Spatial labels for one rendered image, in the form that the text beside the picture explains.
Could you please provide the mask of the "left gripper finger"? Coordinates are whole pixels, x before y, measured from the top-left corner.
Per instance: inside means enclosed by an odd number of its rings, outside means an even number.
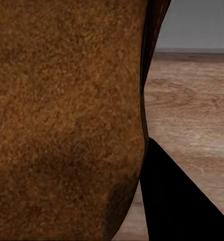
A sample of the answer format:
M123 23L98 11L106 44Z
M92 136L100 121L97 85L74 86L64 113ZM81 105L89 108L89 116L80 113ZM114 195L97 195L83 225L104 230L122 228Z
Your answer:
M150 137L140 184L149 241L224 241L224 215Z

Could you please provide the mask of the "sandal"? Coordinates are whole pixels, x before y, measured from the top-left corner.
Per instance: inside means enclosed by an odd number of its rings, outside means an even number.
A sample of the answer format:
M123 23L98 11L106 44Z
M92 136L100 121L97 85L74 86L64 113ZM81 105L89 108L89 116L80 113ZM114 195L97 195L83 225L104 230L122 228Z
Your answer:
M171 0L0 0L0 241L112 241L149 135Z

